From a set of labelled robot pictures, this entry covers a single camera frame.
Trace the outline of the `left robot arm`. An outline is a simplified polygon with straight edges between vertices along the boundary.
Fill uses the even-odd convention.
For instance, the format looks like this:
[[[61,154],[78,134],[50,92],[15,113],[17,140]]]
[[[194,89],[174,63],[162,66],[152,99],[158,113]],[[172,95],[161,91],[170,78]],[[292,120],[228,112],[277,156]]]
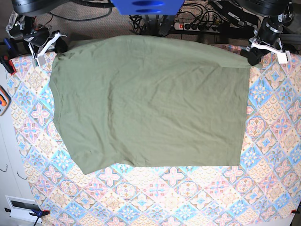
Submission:
[[[241,52],[251,66],[260,63],[268,53],[276,55],[280,64],[291,60],[280,39],[283,25],[293,20],[293,3],[291,0],[238,0],[237,3],[256,15],[263,17],[259,30],[249,39],[249,46]]]

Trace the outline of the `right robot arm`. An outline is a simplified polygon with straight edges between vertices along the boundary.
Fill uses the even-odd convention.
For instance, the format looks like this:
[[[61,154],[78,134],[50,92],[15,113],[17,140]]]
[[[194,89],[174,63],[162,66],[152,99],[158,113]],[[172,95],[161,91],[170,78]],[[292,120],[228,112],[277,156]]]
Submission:
[[[66,52],[68,46],[62,39],[64,34],[52,30],[49,24],[37,22],[37,16],[49,13],[56,7],[66,3],[65,0],[13,0],[14,10],[11,13],[6,32],[12,39],[21,38],[24,47],[34,58],[42,51]]]

